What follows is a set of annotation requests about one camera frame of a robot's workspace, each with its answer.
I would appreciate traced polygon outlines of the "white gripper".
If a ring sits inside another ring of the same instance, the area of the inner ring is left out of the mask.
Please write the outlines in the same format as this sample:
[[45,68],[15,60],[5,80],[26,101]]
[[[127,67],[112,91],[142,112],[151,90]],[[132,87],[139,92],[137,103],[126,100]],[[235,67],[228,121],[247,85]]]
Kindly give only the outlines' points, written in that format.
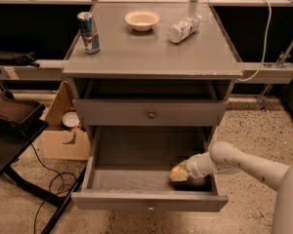
[[169,175],[175,182],[187,181],[188,177],[193,179],[204,178],[208,175],[208,154],[196,154],[176,166],[177,171]]

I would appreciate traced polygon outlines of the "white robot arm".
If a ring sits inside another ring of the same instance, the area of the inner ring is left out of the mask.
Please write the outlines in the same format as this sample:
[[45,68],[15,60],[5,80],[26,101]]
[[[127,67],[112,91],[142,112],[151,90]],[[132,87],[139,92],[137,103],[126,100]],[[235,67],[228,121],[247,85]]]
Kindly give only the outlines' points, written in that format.
[[175,166],[169,177],[173,182],[186,182],[234,170],[244,171],[277,193],[272,234],[293,234],[293,165],[247,154],[231,143],[216,141],[208,152],[190,156]]

